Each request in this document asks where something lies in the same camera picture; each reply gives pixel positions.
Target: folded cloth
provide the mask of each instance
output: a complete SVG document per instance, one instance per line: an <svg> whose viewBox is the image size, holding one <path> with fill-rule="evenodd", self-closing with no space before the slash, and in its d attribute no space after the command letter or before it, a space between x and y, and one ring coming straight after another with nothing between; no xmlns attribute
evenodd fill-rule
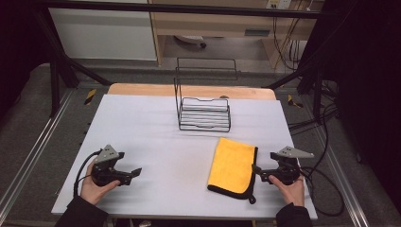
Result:
<svg viewBox="0 0 401 227"><path fill-rule="evenodd" d="M256 202L253 196L257 147L220 138L207 189L240 200Z"/></svg>

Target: person's arm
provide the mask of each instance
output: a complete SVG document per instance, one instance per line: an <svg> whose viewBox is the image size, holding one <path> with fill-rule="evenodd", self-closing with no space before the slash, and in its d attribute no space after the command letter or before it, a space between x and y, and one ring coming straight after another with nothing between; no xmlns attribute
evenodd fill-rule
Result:
<svg viewBox="0 0 401 227"><path fill-rule="evenodd" d="M115 189L120 182L114 181L105 186L97 186L92 177L91 163L86 170L86 177L82 183L80 196L71 200L67 206L67 210L61 216L55 227L75 226L75 227L101 227L106 220L106 212L96 207L97 203L106 195L107 192Z"/></svg>
<svg viewBox="0 0 401 227"><path fill-rule="evenodd" d="M286 206L276 215L277 227L310 227L312 221L305 208L304 177L300 176L295 183L285 185L276 177L270 175L270 181L283 194Z"/></svg>

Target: wire basket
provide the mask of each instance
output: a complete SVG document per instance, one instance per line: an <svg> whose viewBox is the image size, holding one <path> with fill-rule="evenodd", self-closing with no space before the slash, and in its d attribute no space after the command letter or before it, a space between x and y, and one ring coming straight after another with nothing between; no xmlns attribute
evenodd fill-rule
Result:
<svg viewBox="0 0 401 227"><path fill-rule="evenodd" d="M231 128L230 105L227 98L200 98L183 96L182 83L186 81L193 85L200 80L233 80L237 79L235 60L210 60L210 59L185 59L202 61L230 61L232 67L191 67L182 66L180 58L177 59L177 77L174 78L174 89L177 106L179 129L182 131L223 131L228 132ZM194 72L206 71L206 74L214 72L229 72L228 78L199 77Z"/></svg>

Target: white table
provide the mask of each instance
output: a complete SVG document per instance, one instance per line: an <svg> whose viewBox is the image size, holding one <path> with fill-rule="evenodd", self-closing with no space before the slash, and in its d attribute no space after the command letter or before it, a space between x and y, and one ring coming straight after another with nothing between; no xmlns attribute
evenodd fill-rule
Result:
<svg viewBox="0 0 401 227"><path fill-rule="evenodd" d="M218 139L226 137L259 147L257 165L277 168L270 152L293 147L279 101L229 99L230 132L180 131L174 96L105 95L76 161L53 207L62 214L73 198L73 184L89 154L112 145L125 157L120 171L142 167L131 185L107 194L99 208L121 218L264 219L274 218L285 205L274 185L256 176L256 204L209 191L207 180ZM317 214L305 189L305 207Z"/></svg>

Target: human hand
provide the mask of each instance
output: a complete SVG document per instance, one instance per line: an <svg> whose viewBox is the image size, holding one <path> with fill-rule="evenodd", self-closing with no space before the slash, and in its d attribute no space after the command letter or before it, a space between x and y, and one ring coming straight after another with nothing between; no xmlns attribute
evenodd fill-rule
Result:
<svg viewBox="0 0 401 227"><path fill-rule="evenodd" d="M285 185L273 175L269 176L269 180L278 187L283 194L286 204L294 203L295 206L305 206L305 189L304 176L300 176L293 184Z"/></svg>
<svg viewBox="0 0 401 227"><path fill-rule="evenodd" d="M93 161L88 165L85 175L88 177L83 180L82 189L80 190L80 196L92 205L98 204L106 193L115 189L120 184L119 181L113 181L104 186L97 186L91 176L94 164Z"/></svg>

